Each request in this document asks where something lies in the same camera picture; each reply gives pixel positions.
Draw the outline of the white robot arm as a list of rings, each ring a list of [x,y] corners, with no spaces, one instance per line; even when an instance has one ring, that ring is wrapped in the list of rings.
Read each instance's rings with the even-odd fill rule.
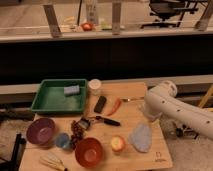
[[[172,81],[159,83],[145,93],[143,114],[151,122],[165,114],[213,140],[213,113],[177,100],[176,95],[177,87]]]

